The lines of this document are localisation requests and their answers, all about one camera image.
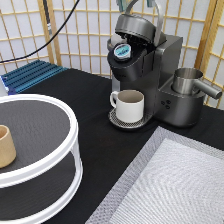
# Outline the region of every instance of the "coffee maker lid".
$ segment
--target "coffee maker lid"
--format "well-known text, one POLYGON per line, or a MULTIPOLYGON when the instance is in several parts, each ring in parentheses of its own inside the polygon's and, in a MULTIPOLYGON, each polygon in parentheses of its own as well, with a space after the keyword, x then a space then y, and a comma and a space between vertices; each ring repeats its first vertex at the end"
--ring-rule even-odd
POLYGON ((132 0, 125 13, 120 15, 117 21, 115 32, 121 36, 132 35, 152 43, 155 47, 166 41, 165 34, 161 31, 163 24, 163 13, 160 4, 155 3, 158 12, 157 27, 148 20, 131 15, 131 8, 138 0, 132 0))
POLYGON ((147 42, 153 42, 156 27, 144 18, 122 14, 119 16, 115 32, 119 35, 130 34, 147 42))

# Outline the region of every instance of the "table surface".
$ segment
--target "table surface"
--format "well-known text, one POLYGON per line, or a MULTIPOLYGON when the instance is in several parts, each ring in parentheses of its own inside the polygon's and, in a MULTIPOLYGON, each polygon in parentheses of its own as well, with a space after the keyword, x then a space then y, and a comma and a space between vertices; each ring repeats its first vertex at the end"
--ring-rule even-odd
POLYGON ((152 119, 135 132, 114 128, 108 120, 112 82, 79 70, 64 71, 26 90, 67 103, 79 123, 83 179, 71 202, 47 224, 83 224, 158 126, 224 150, 224 111, 203 107, 194 127, 179 129, 152 119))

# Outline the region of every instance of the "coffee maker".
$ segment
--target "coffee maker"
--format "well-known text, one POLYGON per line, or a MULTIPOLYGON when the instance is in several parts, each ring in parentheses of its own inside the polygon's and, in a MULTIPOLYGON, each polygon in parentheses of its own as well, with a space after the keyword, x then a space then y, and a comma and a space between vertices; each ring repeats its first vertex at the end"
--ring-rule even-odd
POLYGON ((173 80, 178 68, 183 38, 166 35, 162 30, 162 8, 154 1, 158 12, 155 27, 148 20, 131 15, 131 9, 138 0, 127 6, 118 18, 115 33, 126 41, 112 46, 108 40, 108 63, 113 72, 113 85, 122 90, 138 90, 145 96, 144 118, 135 124, 126 124, 116 118, 114 109, 109 119, 116 127, 135 130, 144 126, 152 117, 177 127, 189 127, 197 123, 205 99, 205 92, 219 98, 221 92, 208 86, 194 94, 174 91, 173 80), (130 50, 130 55, 123 53, 130 50))

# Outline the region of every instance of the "tan cup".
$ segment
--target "tan cup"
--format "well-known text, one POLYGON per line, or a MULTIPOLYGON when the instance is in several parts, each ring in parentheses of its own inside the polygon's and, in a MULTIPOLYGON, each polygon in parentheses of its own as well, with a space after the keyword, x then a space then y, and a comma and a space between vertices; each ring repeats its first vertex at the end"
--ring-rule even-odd
POLYGON ((16 150, 8 127, 0 125, 0 168, 8 166, 16 158, 16 150))

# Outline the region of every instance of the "black cable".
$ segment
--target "black cable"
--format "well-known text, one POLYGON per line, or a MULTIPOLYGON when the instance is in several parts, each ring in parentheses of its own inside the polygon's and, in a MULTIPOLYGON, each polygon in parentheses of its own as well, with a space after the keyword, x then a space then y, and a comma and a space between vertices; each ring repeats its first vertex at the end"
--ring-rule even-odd
POLYGON ((30 57, 30 56, 36 54, 38 51, 42 50, 43 48, 45 48, 48 44, 50 44, 50 43, 52 42, 52 40, 54 40, 54 38, 55 38, 55 37, 60 33, 60 31, 64 28, 65 24, 66 24, 66 23, 68 22, 68 20, 70 19, 71 15, 72 15, 72 13, 74 12, 74 10, 75 10, 76 6, 78 5, 79 1, 80 1, 80 0, 78 0, 78 1, 75 3, 74 7, 72 8, 72 10, 71 10, 71 12, 69 13, 69 15, 68 15, 67 19, 65 20, 65 22, 62 24, 62 26, 59 28, 59 30, 54 34, 54 36, 53 36, 53 37, 52 37, 52 38, 51 38, 45 45, 43 45, 41 48, 37 49, 37 50, 34 51, 33 53, 30 53, 30 54, 28 54, 28 55, 26 55, 26 56, 24 56, 24 57, 21 57, 21 58, 14 58, 14 59, 6 60, 6 61, 0 61, 0 64, 2 64, 2 63, 6 63, 6 62, 10 62, 10 61, 17 61, 17 60, 22 60, 22 59, 24 59, 24 58, 28 58, 28 57, 30 57))

